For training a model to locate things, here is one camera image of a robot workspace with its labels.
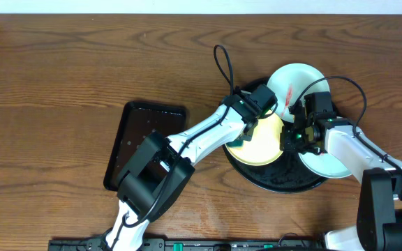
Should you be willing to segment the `light green plate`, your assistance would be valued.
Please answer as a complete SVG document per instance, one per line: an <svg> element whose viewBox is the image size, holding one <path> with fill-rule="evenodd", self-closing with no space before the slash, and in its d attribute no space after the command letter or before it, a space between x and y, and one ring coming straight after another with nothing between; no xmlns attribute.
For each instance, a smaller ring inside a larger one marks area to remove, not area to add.
<svg viewBox="0 0 402 251"><path fill-rule="evenodd" d="M282 120L293 123L294 116L289 113L288 108L294 105L309 84L323 77L319 70L304 63L290 63L279 68L267 82L277 98L275 113Z"/></svg>
<svg viewBox="0 0 402 251"><path fill-rule="evenodd" d="M345 178L352 176L344 164L328 153L315 155L313 153L299 154L300 160L313 173L325 178Z"/></svg>

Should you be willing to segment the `yellow plate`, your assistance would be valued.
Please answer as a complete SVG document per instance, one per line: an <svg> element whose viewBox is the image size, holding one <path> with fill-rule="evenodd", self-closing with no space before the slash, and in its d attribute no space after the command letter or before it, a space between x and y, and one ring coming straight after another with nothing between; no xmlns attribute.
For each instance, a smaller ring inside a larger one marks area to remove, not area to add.
<svg viewBox="0 0 402 251"><path fill-rule="evenodd" d="M267 119L260 119L253 130L252 139L244 141L242 147L229 148L227 151L236 160L253 166L267 165L281 156L280 133L283 121L272 114Z"/></svg>

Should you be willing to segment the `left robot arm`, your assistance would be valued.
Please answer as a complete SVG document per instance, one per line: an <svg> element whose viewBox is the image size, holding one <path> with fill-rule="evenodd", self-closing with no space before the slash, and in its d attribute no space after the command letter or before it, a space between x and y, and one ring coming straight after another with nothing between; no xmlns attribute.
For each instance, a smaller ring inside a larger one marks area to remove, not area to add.
<svg viewBox="0 0 402 251"><path fill-rule="evenodd" d="M149 223L177 200L195 165L218 147L245 137L274 106L272 94L232 94L197 125L182 130L172 108L140 104L147 117L121 120L103 185L115 191L119 212L102 240L104 250L138 250Z"/></svg>

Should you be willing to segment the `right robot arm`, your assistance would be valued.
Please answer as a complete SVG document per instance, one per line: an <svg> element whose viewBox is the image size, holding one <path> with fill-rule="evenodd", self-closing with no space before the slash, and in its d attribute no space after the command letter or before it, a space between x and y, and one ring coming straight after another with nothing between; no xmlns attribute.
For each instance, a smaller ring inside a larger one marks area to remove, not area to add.
<svg viewBox="0 0 402 251"><path fill-rule="evenodd" d="M291 129L283 130L281 148L328 153L361 183L355 226L325 234L329 250L402 250L402 162L391 158L357 127L337 116L331 105L289 108Z"/></svg>

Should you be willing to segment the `green yellow sponge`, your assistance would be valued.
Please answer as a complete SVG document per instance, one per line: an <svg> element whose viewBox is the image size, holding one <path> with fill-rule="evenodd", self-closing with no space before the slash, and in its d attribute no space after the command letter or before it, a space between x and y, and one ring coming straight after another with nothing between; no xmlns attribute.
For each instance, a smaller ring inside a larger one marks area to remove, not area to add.
<svg viewBox="0 0 402 251"><path fill-rule="evenodd" d="M226 146L229 148L237 148L237 147L242 147L243 144L244 144L244 141L242 139L236 139L232 142L228 142L226 144Z"/></svg>

